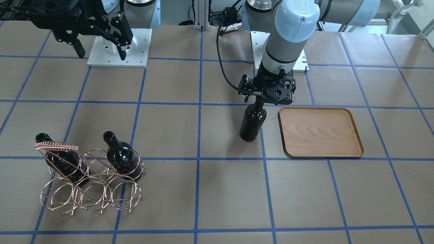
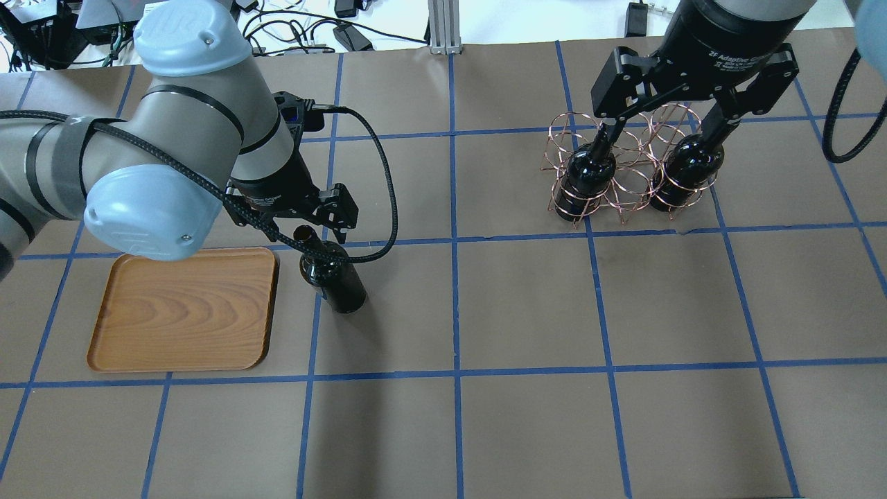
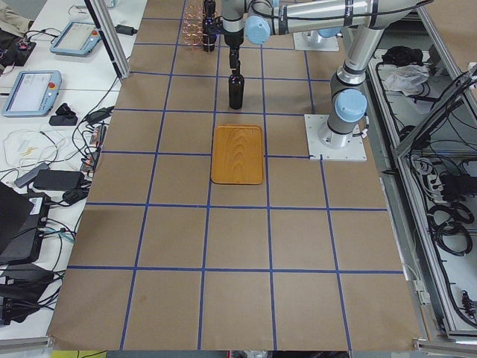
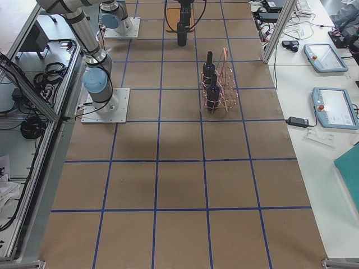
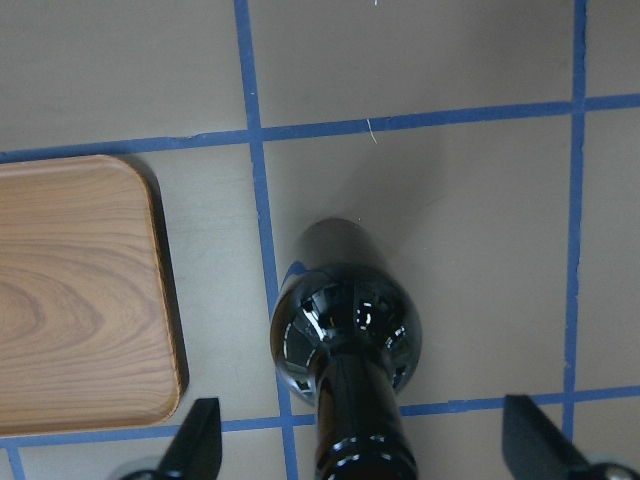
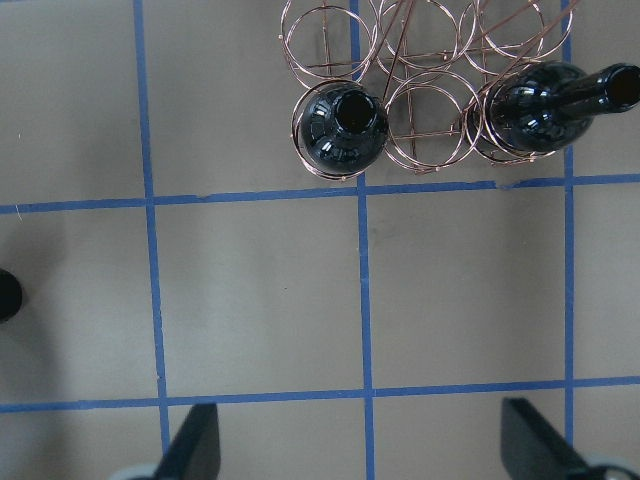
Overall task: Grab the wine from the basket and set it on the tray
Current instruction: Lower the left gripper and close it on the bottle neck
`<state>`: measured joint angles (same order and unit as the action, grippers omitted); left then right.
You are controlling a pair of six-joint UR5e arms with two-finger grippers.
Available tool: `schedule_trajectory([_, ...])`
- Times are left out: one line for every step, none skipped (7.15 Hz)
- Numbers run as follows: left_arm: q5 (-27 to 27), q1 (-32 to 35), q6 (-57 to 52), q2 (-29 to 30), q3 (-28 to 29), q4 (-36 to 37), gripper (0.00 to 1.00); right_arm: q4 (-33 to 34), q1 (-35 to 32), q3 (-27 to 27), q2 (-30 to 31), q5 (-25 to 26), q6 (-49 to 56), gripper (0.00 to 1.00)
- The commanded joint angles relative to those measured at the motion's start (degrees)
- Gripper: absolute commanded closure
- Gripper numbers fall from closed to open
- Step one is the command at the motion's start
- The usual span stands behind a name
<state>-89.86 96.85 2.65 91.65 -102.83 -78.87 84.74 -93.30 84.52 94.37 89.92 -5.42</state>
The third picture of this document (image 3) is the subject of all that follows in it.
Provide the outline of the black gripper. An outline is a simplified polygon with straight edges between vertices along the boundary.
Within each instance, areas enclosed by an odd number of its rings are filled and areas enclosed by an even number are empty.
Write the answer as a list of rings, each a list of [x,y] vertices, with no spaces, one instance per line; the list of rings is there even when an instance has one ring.
[[[225,43],[230,48],[230,70],[233,75],[240,75],[239,49],[244,42],[244,20],[242,18],[234,20],[223,18],[222,28]]]

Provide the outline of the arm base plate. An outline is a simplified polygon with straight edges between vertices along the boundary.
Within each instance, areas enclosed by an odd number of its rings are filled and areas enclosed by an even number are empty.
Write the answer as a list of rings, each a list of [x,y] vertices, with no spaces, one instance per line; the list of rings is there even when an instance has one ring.
[[[338,52],[337,35],[323,37],[318,31],[297,32],[293,34],[294,48],[301,51]]]
[[[349,134],[336,134],[328,127],[328,115],[304,116],[310,160],[364,162],[367,155],[358,124]]]

